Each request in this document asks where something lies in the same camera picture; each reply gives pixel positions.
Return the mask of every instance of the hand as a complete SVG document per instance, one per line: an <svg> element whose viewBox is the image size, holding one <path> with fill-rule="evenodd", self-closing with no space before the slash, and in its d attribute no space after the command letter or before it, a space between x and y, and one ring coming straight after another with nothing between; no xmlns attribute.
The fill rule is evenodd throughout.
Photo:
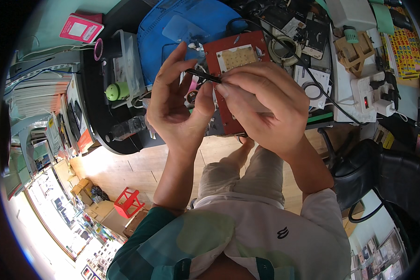
<svg viewBox="0 0 420 280"><path fill-rule="evenodd" d="M186 73L179 84L180 74L194 68L196 60L183 61L187 52L185 42L170 54L160 68L151 93L147 119L167 144L170 154L184 159L196 156L205 129L214 113L211 83L201 86L196 96L193 113L184 105L192 75Z"/></svg>
<svg viewBox="0 0 420 280"><path fill-rule="evenodd" d="M217 91L249 137L260 146L287 157L302 139L308 120L309 98L294 79L277 64L255 62L222 75ZM247 102L248 91L271 113Z"/></svg>

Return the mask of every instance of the blue mat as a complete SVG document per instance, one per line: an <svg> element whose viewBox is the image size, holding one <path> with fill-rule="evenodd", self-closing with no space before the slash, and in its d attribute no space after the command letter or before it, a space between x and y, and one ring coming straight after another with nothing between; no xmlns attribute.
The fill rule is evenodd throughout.
<svg viewBox="0 0 420 280"><path fill-rule="evenodd" d="M163 28L174 15L181 16L210 35L203 39L205 42L202 44L224 38L229 20L240 17L233 9L217 0L162 0L157 3L141 21L137 33L145 85L152 85L160 66L179 43L162 35ZM233 27L241 31L247 24L235 21ZM185 59L198 59L198 54L189 49Z"/></svg>

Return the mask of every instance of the white charger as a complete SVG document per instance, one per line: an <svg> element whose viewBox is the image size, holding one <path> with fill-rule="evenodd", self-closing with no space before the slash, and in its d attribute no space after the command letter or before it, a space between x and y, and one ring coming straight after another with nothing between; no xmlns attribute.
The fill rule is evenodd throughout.
<svg viewBox="0 0 420 280"><path fill-rule="evenodd" d="M392 116L394 113L397 113L398 115L401 116L402 120L408 121L407 116L403 115L402 113L398 112L395 109L394 101L388 101L388 100L380 99L380 100L374 102L373 107L375 108L375 111L377 113L380 113L383 116Z"/></svg>

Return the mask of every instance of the white shirt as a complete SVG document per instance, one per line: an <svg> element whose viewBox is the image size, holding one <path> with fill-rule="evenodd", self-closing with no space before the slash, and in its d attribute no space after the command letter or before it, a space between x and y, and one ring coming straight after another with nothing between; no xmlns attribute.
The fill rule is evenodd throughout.
<svg viewBox="0 0 420 280"><path fill-rule="evenodd" d="M300 216L272 199L240 193L206 197L195 209L229 215L235 229L224 244L191 261L190 279L207 270L222 252L258 280L255 257L272 263L275 279L335 280L350 274L350 243L330 189L310 194Z"/></svg>

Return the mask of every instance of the white shorts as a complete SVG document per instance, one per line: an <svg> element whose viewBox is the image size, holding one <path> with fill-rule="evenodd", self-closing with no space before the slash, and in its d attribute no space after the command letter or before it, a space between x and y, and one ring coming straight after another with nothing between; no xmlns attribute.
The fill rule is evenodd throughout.
<svg viewBox="0 0 420 280"><path fill-rule="evenodd" d="M275 153L259 148L242 178L232 165L221 162L206 165L195 203L209 195L235 192L273 199L284 206L282 187L283 160Z"/></svg>

